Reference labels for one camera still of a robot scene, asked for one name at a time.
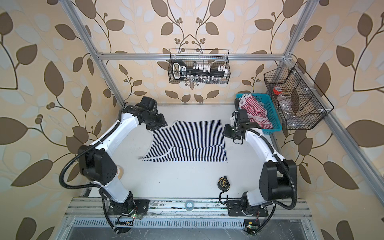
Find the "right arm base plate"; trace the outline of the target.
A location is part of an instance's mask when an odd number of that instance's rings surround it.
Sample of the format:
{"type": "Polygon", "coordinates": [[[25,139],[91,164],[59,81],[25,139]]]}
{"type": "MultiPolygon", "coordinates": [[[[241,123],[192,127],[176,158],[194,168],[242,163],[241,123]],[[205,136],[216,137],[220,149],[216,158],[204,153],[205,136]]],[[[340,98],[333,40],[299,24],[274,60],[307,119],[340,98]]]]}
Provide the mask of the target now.
{"type": "Polygon", "coordinates": [[[227,201],[226,207],[230,217],[268,217],[267,208],[260,206],[245,206],[241,201],[227,201]]]}

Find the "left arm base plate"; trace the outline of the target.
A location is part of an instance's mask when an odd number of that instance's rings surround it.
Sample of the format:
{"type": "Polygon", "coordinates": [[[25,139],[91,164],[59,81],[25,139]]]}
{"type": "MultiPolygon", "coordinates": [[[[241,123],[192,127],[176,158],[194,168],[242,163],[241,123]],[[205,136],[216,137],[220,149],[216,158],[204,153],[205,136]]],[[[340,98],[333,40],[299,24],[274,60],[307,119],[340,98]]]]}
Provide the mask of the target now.
{"type": "Polygon", "coordinates": [[[149,210],[149,203],[150,200],[141,199],[126,200],[124,203],[110,201],[110,210],[115,216],[145,215],[149,210]]]}

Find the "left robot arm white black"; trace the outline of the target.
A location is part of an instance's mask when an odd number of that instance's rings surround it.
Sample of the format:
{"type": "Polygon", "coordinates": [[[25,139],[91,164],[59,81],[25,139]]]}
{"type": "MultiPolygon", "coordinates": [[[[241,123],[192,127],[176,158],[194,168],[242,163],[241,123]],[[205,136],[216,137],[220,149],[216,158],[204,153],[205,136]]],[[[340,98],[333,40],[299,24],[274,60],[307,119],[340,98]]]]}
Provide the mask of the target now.
{"type": "Polygon", "coordinates": [[[133,194],[118,178],[118,167],[112,157],[125,137],[137,126],[145,124],[147,130],[167,126],[157,106],[156,100],[143,97],[138,104],[121,109],[114,125],[91,145],[82,145],[78,154],[64,166],[59,175],[60,185],[70,190],[97,188],[101,196],[122,214],[128,215],[135,210],[133,194]],[[80,173],[90,181],[89,184],[71,186],[65,181],[65,173],[75,162],[78,162],[80,173]]]}

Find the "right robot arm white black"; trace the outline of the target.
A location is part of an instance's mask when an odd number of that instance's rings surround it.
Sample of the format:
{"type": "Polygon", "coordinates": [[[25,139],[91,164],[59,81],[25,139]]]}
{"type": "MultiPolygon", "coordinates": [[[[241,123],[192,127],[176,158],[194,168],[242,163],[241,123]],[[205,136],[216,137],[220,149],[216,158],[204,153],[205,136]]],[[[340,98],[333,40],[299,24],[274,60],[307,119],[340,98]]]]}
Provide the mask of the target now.
{"type": "Polygon", "coordinates": [[[298,201],[297,165],[273,147],[260,126],[250,121],[246,110],[232,113],[231,123],[225,125],[223,135],[233,141],[240,140],[241,144],[250,144],[257,154],[257,160],[262,163],[258,188],[243,193],[243,213],[253,215],[269,205],[294,209],[298,201]]]}

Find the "blue white striped tank top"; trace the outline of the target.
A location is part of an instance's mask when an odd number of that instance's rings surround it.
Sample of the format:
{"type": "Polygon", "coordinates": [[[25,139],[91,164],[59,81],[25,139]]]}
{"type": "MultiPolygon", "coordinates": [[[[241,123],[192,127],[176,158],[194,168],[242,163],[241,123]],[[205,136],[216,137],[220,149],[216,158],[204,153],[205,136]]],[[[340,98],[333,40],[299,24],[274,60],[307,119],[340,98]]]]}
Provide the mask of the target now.
{"type": "Polygon", "coordinates": [[[148,162],[226,162],[226,146],[221,120],[176,121],[171,127],[153,131],[148,162]]]}

